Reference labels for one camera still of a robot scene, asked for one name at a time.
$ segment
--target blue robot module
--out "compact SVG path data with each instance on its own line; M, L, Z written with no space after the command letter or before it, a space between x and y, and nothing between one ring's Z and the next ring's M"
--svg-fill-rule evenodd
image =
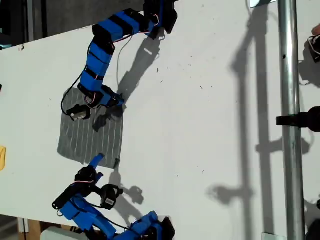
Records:
M160 28L164 28L170 34L178 18L175 1L145 0L144 15L129 8L92 26L94 37L88 47L85 68L61 101L61 109L65 115L70 116L73 121L86 120L91 116L91 109L99 106L105 106L108 109L124 104L124 99L120 94L116 94L108 86L103 85L115 51L114 43L139 33L155 39ZM80 83L77 87L84 94L86 104L77 104L65 112L63 101L79 79Z
M117 198L123 194L123 190L113 184L104 185L102 188L96 186L102 178L101 172L97 173L96 168L104 158L98 154L87 167L83 167L74 178L71 184L53 203L52 207L60 212L61 216L73 220L79 227L78 233L84 232L89 240L172 240L176 231L168 217L162 222L158 216L151 211L130 227L122 227L126 231L116 233L112 224L121 227L106 218L96 208L111 210ZM86 197L96 193L101 197L100 206L93 205L86 201Z

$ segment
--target gray floor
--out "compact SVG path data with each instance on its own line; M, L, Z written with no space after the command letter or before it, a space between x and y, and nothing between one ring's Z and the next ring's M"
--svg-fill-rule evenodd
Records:
M143 10L144 0L46 0L48 36L93 25L122 10Z
M0 215L0 240L18 240L16 217Z

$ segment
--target black clamp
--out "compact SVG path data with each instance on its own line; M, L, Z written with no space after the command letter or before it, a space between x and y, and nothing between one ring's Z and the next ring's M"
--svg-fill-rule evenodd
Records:
M320 62L320 35L308 38L308 45L311 57L315 63Z
M320 132L320 106L311 108L308 112L276 117L277 126L309 128L312 132Z

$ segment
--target electrical wire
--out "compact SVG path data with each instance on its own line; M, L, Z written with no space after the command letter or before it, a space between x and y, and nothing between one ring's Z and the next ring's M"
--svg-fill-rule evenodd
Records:
M86 54L87 54L87 55L89 55L89 51L90 51L90 48L91 48L91 44L92 44L92 42L89 44L88 49L87 49L87 51L86 51ZM63 98L62 98L62 100L61 100L61 110L62 110L62 113L63 113L64 115L66 115L66 116L69 116L69 115L65 112L64 107L63 107L65 98L66 98L66 96L68 95L68 93L71 91L71 89L72 89L72 88L76 85L76 83L79 81L79 79L80 79L81 76L82 76L82 73L83 73L83 71L82 71L81 74L78 76L78 78L74 81L74 83L71 85L71 87L66 91L66 93L63 95Z
M154 26L158 26L158 24L160 23L159 17L158 17L158 15L157 15L157 14L154 14L153 16L156 16L156 18L158 19L157 24L155 24Z
M62 217L63 214L61 213L61 215L59 215L59 214L58 214L59 212L60 212L60 209L59 209L58 211L56 211L56 215L57 215L58 217Z
M76 183L93 184L94 182L95 182L95 181L75 181L75 182L72 183L71 185L76 184Z
M81 198L81 197L79 197L79 196L74 196L74 197L75 197L75 198L78 198L78 199L80 199L80 200L82 200L82 201L84 200L83 198ZM87 212L84 211L83 209L79 208L73 201L70 200L70 202L71 202L71 204L72 204L77 210L79 210L80 212L87 213ZM92 207L99 208L99 209L104 209L104 207L94 205L94 204L92 204L92 203L90 203L90 202L88 202L88 201L86 201L86 200L85 200L85 202L88 203L88 204L89 204L90 206L92 206ZM113 225L115 225L115 226L117 226L117 227L119 227L119 228L122 228L122 229L128 230L128 231L131 231L131 232L135 233L136 235L138 235L139 237L141 236L141 234L137 233L135 230L131 229L130 227L122 226L122 225L120 225L120 224L117 224L117 223L115 223L114 221L111 221L111 220L110 220L109 218L107 218L107 217L104 217L104 218L107 219L110 223L112 223Z
M71 89L74 87L74 85L76 85L76 83L79 81L79 79L81 78L81 76L82 76L82 72L81 72L81 74L78 76L78 78L74 81L74 83L71 85L71 87L66 91L66 93L63 95L63 98L62 98L62 100L61 100L61 110L62 110L63 114L66 115L66 116L69 116L69 115L65 112L64 107L63 107L65 98L66 98L66 96L68 95L68 93L71 91Z

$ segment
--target dark background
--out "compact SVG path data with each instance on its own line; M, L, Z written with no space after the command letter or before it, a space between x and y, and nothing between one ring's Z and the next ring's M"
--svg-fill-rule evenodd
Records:
M0 0L0 49L96 24L144 0Z

